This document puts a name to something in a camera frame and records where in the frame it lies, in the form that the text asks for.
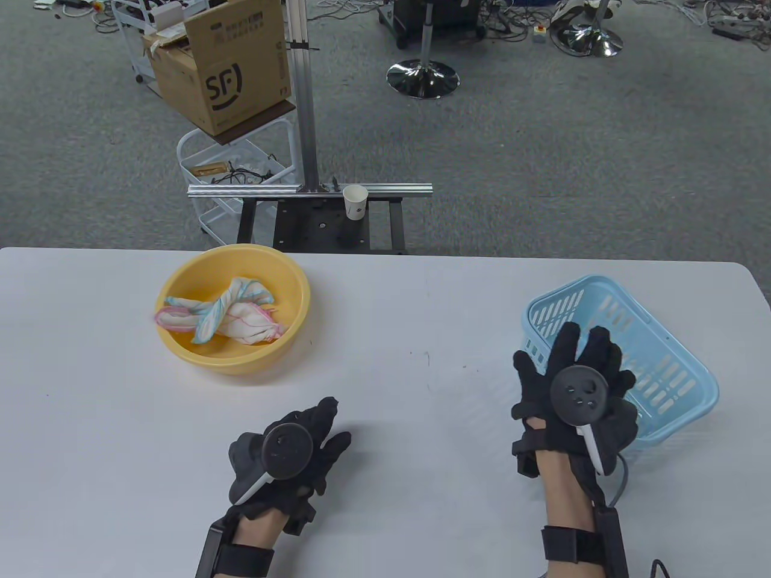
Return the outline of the person's left hand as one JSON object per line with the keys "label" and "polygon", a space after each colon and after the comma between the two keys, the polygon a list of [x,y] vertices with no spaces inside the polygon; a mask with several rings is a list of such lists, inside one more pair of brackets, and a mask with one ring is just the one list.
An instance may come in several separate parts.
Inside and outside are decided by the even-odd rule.
{"label": "person's left hand", "polygon": [[[309,503],[311,496],[324,495],[328,473],[351,445],[350,432],[330,434],[338,406],[335,397],[324,397],[315,406],[290,412],[281,420],[273,422],[262,434],[245,432],[229,445],[229,462],[235,473],[235,480],[229,488],[229,517],[256,520],[267,511],[277,509],[289,518],[284,531],[293,535],[300,534],[301,528],[316,515]],[[264,471],[261,453],[265,436],[286,423],[298,424],[308,430],[313,443],[308,464],[297,476],[268,482],[256,490],[253,496],[239,503],[243,493],[248,492]]]}

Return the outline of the person's right hand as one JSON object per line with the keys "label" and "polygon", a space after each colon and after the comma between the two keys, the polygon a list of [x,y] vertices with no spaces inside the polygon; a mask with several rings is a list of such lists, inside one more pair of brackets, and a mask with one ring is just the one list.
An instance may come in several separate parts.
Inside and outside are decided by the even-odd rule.
{"label": "person's right hand", "polygon": [[575,455],[590,464],[590,454],[583,436],[576,426],[564,421],[557,413],[552,391],[561,389],[567,401],[581,399],[573,404],[576,412],[590,412],[592,394],[588,388],[602,378],[607,385],[605,402],[592,410],[597,417],[593,424],[598,451],[605,469],[615,469],[617,455],[638,435],[638,412],[625,394],[636,381],[632,371],[622,370],[622,350],[610,337],[609,330],[596,326],[588,334],[584,349],[579,352],[580,327],[574,322],[562,325],[549,355],[547,368],[537,371],[531,356],[525,350],[513,354],[513,368],[521,387],[521,400],[511,410],[513,419],[524,426],[522,438],[515,441],[512,454],[517,458],[520,474],[537,478],[538,451],[554,451]]}

